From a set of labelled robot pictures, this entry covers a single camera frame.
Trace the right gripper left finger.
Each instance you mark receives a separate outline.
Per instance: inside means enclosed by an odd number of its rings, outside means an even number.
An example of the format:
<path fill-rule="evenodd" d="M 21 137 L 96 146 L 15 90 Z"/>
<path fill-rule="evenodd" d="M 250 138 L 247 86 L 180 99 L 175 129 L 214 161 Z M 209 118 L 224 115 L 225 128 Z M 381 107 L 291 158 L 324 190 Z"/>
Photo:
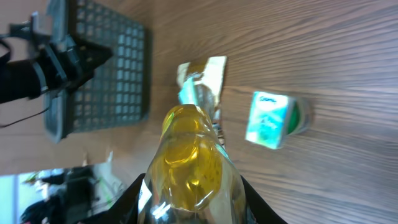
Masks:
<path fill-rule="evenodd" d="M 144 177 L 145 173 L 140 174 L 109 210 L 82 219 L 77 224 L 137 224 L 139 192 Z"/>

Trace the yellow liquid bottle silver cap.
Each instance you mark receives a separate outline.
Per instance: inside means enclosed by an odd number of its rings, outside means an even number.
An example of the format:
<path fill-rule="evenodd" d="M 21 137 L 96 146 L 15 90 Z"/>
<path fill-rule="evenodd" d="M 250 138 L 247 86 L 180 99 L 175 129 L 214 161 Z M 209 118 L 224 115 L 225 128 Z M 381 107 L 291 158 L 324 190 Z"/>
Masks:
<path fill-rule="evenodd" d="M 196 105 L 166 115 L 141 184 L 138 223 L 246 223 L 242 178 Z"/>

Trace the snack packet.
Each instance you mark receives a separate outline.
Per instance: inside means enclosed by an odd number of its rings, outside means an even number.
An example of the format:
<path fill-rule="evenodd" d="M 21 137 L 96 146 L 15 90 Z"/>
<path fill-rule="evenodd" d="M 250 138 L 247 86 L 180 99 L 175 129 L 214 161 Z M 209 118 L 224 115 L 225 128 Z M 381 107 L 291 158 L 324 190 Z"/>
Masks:
<path fill-rule="evenodd" d="M 226 56 L 213 56 L 204 60 L 182 63 L 177 68 L 176 82 L 180 90 L 188 78 L 193 78 L 199 106 L 208 113 L 212 127 L 220 141 L 225 145 L 221 124 L 221 92 Z"/>

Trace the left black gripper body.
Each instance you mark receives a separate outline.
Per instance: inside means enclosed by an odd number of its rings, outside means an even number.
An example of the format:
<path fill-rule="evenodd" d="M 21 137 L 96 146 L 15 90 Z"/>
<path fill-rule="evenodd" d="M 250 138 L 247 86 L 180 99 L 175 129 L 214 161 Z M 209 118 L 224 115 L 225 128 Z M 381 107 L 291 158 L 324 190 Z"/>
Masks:
<path fill-rule="evenodd" d="M 109 47 L 69 34 L 64 18 L 34 12 L 9 24 L 9 37 L 28 42 L 29 58 L 9 62 L 9 98 L 36 98 L 53 90 L 73 93 L 113 56 Z"/>

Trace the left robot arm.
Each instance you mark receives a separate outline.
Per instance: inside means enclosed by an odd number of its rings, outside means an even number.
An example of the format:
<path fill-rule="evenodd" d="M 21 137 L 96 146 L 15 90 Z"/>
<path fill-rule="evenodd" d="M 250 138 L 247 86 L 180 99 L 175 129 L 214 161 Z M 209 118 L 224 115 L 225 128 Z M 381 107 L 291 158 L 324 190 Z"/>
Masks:
<path fill-rule="evenodd" d="M 10 24 L 8 33 L 1 35 L 1 46 L 7 50 L 1 56 L 1 103 L 34 99 L 50 91 L 73 93 L 113 56 L 109 47 L 75 35 L 56 37 L 54 28 L 60 27 L 51 17 L 34 12 L 27 22 Z M 27 41 L 30 57 L 12 62 L 6 38 Z"/>

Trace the teal tissue pack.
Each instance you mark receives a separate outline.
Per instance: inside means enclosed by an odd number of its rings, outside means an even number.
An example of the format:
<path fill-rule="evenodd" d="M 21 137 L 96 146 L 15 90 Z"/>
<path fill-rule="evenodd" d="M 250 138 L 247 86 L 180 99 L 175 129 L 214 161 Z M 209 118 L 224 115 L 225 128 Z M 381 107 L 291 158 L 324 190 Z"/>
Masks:
<path fill-rule="evenodd" d="M 256 91 L 245 139 L 268 149 L 280 149 L 287 136 L 308 129 L 312 116 L 312 107 L 305 98 Z"/>
<path fill-rule="evenodd" d="M 188 78 L 178 93 L 181 105 L 199 105 L 193 78 Z"/>

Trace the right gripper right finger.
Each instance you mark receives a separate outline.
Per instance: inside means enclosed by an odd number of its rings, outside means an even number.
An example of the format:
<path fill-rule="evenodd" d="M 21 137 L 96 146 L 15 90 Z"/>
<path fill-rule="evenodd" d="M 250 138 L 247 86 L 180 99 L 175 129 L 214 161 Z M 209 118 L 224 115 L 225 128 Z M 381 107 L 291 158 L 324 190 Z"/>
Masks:
<path fill-rule="evenodd" d="M 246 194 L 247 224 L 287 224 L 266 201 L 256 192 L 249 182 L 241 176 Z"/>

